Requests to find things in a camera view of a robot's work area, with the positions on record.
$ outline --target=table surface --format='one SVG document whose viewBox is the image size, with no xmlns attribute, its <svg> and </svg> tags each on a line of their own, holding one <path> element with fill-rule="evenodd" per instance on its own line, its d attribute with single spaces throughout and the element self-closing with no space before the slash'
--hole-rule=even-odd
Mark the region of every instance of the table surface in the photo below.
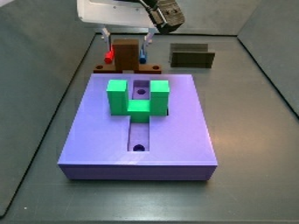
<svg viewBox="0 0 299 224">
<path fill-rule="evenodd" d="M 170 68 L 171 43 L 208 43 L 212 69 Z M 67 180 L 57 160 L 104 48 L 98 36 L 0 221 L 299 221 L 298 119 L 232 37 L 156 36 L 148 50 L 164 74 L 192 74 L 219 160 L 211 180 Z"/>
</svg>

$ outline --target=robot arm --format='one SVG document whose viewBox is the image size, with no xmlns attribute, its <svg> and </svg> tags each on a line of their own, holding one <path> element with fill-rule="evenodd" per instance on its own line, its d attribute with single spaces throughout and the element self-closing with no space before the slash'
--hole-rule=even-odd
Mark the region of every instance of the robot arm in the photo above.
<svg viewBox="0 0 299 224">
<path fill-rule="evenodd" d="M 175 0 L 78 0 L 79 18 L 83 22 L 100 24 L 99 28 L 107 42 L 106 62 L 114 59 L 110 33 L 106 25 L 127 25 L 148 28 L 140 50 L 140 63 L 146 63 L 146 47 L 155 35 L 176 31 L 184 23 L 182 9 Z"/>
<path fill-rule="evenodd" d="M 154 26 L 162 34 L 175 32 L 184 23 L 182 9 L 175 0 L 120 0 L 140 3 L 148 13 Z"/>
</svg>

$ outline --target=purple block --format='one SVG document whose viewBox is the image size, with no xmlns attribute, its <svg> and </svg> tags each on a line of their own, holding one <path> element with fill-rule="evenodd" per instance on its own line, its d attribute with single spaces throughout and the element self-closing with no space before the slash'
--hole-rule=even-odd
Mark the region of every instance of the purple block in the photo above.
<svg viewBox="0 0 299 224">
<path fill-rule="evenodd" d="M 128 150 L 130 116 L 110 115 L 106 90 L 116 79 L 128 81 L 130 96 L 135 81 L 170 81 L 170 115 L 151 116 L 148 151 Z M 59 166 L 68 179 L 208 180 L 218 160 L 192 76 L 92 74 Z"/>
</svg>

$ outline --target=red object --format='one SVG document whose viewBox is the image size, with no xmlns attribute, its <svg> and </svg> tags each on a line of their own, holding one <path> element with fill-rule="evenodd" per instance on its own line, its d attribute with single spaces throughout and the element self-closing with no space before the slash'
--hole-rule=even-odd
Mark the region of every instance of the red object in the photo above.
<svg viewBox="0 0 299 224">
<path fill-rule="evenodd" d="M 106 53 L 106 59 L 104 59 L 106 63 L 111 64 L 114 61 L 114 58 L 115 58 L 115 52 L 114 50 L 111 50 L 110 52 Z"/>
</svg>

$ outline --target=green block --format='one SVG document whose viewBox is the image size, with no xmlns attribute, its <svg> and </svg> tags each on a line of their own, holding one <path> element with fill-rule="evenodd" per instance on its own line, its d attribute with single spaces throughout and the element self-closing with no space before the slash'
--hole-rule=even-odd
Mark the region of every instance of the green block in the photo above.
<svg viewBox="0 0 299 224">
<path fill-rule="evenodd" d="M 126 92 L 127 91 L 127 80 L 110 80 L 107 84 L 108 92 Z"/>
<path fill-rule="evenodd" d="M 168 80 L 151 80 L 151 100 L 128 100 L 127 80 L 111 80 L 107 97 L 112 116 L 131 116 L 132 123 L 150 123 L 150 116 L 167 116 Z"/>
<path fill-rule="evenodd" d="M 108 97 L 110 114 L 112 116 L 127 115 L 127 101 L 122 97 Z"/>
<path fill-rule="evenodd" d="M 168 97 L 151 99 L 151 116 L 167 116 Z"/>
<path fill-rule="evenodd" d="M 154 97 L 168 97 L 170 92 L 168 80 L 151 80 L 151 99 Z"/>
<path fill-rule="evenodd" d="M 128 104 L 127 80 L 111 80 L 108 82 L 107 97 L 111 115 L 126 116 Z"/>
<path fill-rule="evenodd" d="M 150 108 L 148 100 L 128 101 L 127 113 L 131 115 L 132 123 L 150 123 Z"/>
</svg>

